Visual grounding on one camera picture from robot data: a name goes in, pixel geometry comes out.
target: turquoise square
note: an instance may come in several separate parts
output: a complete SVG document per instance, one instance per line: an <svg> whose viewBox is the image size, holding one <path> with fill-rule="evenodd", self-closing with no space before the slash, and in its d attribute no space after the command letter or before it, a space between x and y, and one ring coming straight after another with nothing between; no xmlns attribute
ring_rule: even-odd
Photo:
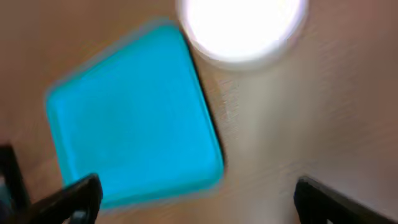
<svg viewBox="0 0 398 224"><path fill-rule="evenodd" d="M47 97L66 185L99 175L103 208L209 189L223 159L187 45L163 24Z"/></svg>

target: black plastic part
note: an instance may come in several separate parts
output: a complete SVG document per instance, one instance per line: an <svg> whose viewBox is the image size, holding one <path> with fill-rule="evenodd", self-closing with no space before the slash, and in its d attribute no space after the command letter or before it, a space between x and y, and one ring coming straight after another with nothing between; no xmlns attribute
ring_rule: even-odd
<svg viewBox="0 0 398 224"><path fill-rule="evenodd" d="M302 224L396 223L306 176L297 182L294 204Z"/></svg>
<svg viewBox="0 0 398 224"><path fill-rule="evenodd" d="M30 205L17 158L10 145L0 146L0 172L13 202L12 212L19 212Z"/></svg>
<svg viewBox="0 0 398 224"><path fill-rule="evenodd" d="M102 198L100 179L96 174L91 174L23 212L14 214L5 224L61 224L68 218L70 223L94 224Z"/></svg>

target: wooden table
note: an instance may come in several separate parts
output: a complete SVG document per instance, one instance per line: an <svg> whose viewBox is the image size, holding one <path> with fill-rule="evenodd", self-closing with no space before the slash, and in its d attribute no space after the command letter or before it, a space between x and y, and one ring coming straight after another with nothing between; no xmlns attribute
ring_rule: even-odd
<svg viewBox="0 0 398 224"><path fill-rule="evenodd" d="M197 55L228 166L205 195L102 212L98 223L295 223L309 174L398 219L398 2L310 1L297 45L273 66L226 72ZM0 139L33 202L62 187L44 112L54 82L173 1L3 1Z"/></svg>

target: table surface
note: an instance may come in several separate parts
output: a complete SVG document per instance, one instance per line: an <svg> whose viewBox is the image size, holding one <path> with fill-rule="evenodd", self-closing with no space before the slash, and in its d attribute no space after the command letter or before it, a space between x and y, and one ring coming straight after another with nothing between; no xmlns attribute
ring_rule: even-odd
<svg viewBox="0 0 398 224"><path fill-rule="evenodd" d="M277 63L226 72L194 55L227 166L205 195L101 212L98 223L298 223L311 175L398 219L398 1L310 1ZM62 187L47 89L140 24L176 19L174 1L3 1L0 139L15 147L33 202Z"/></svg>

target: blue square tile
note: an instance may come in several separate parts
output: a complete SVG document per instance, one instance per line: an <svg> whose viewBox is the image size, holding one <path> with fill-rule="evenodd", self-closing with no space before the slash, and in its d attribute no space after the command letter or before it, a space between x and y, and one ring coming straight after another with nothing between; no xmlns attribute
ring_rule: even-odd
<svg viewBox="0 0 398 224"><path fill-rule="evenodd" d="M102 207L208 189L223 160L186 43L164 24L47 98L66 184L96 172Z"/></svg>

